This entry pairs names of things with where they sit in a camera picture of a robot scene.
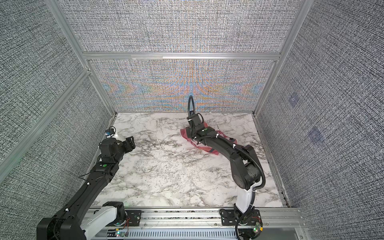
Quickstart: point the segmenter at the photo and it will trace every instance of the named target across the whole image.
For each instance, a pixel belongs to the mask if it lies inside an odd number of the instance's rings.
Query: red fabric
[[[206,122],[204,122],[204,127],[208,127],[208,124]],[[237,140],[234,139],[234,138],[230,138],[230,137],[227,137],[222,131],[217,131],[221,136],[225,137],[225,138],[228,138],[228,140],[230,140],[231,142],[233,142],[234,144],[237,144]],[[196,145],[196,142],[192,141],[190,138],[187,137],[187,131],[186,131],[186,128],[183,128],[183,129],[180,129],[180,133],[181,133],[181,136],[183,138],[185,138],[188,142],[190,142],[193,146],[197,147],[198,149],[201,149],[201,150],[204,150],[206,152],[209,152],[209,153],[213,153],[214,155],[218,155],[219,152],[214,150],[213,148],[211,147],[207,147],[207,146],[204,146],[204,145]]]

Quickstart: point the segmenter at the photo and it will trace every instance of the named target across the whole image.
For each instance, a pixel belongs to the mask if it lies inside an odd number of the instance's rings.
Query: crumpled red garment
[[[203,123],[204,127],[208,127],[208,124],[206,122]],[[228,138],[229,141],[233,142],[234,144],[237,144],[237,140],[231,137],[226,136],[222,131],[217,131],[221,136]],[[188,142],[190,142],[193,146],[197,147],[198,149],[204,150],[209,153],[213,153],[214,155],[218,155],[219,152],[214,150],[211,147],[207,147],[201,144],[201,146],[197,145],[196,142],[192,141],[190,138],[187,137],[187,131],[186,128],[180,129],[181,136],[185,138]]]

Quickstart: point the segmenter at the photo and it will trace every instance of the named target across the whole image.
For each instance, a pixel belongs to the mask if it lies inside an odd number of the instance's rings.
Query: marble pattern
[[[121,201],[125,206],[232,206],[237,185],[229,161],[195,148],[180,134],[186,113],[122,113],[114,126],[117,139],[134,136],[136,149],[125,154],[113,180],[93,203]],[[255,206],[282,207],[251,114],[203,113],[209,126],[255,148],[266,176]]]

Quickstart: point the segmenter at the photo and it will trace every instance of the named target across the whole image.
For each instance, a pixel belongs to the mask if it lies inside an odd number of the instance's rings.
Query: white marble tabletop
[[[119,140],[134,136],[136,149],[124,155],[113,180],[93,206],[121,201],[125,206],[224,207],[236,201],[229,161],[195,148],[180,134],[186,113],[122,113],[114,126]],[[203,113],[205,122],[254,147],[266,176],[254,206],[282,207],[251,114]]]

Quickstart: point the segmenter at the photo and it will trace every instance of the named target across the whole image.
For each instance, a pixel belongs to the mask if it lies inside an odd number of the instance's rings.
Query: woven fabric panel
[[[43,0],[0,9],[1,162],[83,68]]]
[[[59,0],[85,51],[280,52],[300,0]]]
[[[258,116],[312,239],[383,239],[382,2],[316,0]]]
[[[252,111],[273,61],[92,60],[118,112]]]
[[[85,79],[38,140],[0,185],[0,236],[36,237],[36,226],[75,194],[110,115],[89,79]]]

